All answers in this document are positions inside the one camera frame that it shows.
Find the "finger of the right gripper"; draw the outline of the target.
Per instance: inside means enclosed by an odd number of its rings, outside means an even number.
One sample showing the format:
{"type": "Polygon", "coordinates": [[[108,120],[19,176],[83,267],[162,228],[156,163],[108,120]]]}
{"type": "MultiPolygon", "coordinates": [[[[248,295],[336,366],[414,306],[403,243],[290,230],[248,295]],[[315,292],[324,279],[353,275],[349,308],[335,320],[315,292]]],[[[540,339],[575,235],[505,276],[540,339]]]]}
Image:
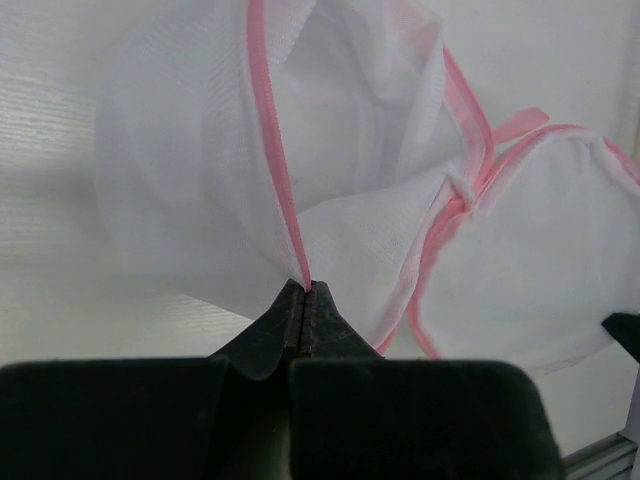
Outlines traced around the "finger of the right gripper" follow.
{"type": "Polygon", "coordinates": [[[638,314],[613,313],[602,322],[602,327],[637,363],[640,362],[638,314]]]}

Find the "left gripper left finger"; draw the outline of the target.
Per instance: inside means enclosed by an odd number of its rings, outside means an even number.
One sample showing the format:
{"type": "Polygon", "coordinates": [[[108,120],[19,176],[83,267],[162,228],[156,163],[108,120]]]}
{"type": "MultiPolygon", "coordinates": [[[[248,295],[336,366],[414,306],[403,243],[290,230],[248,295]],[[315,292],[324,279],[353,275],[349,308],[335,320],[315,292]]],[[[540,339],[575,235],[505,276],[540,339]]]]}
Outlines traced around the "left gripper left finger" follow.
{"type": "Polygon", "coordinates": [[[269,308],[210,358],[227,360],[247,380],[267,380],[298,354],[305,300],[304,288],[288,280],[269,308]]]}

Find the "white mesh laundry bag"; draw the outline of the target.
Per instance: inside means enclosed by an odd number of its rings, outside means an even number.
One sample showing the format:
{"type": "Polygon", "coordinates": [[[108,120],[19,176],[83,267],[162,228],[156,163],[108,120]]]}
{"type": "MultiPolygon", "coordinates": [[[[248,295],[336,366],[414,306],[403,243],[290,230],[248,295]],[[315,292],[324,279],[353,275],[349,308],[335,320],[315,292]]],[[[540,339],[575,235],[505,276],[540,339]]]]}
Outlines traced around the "white mesh laundry bag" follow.
{"type": "Polygon", "coordinates": [[[132,274],[245,317],[326,282],[383,352],[542,374],[639,309],[639,170],[530,108],[492,127],[407,1],[179,1],[117,49],[96,192],[132,274]]]}

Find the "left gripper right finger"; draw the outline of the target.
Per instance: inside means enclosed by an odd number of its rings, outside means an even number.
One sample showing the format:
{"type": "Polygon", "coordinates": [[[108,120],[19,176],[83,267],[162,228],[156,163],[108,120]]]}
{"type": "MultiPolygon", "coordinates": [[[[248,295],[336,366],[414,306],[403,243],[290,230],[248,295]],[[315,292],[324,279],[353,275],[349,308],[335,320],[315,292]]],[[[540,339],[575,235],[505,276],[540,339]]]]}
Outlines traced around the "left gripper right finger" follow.
{"type": "Polygon", "coordinates": [[[341,316],[328,285],[316,281],[305,294],[302,356],[312,359],[382,358],[341,316]]]}

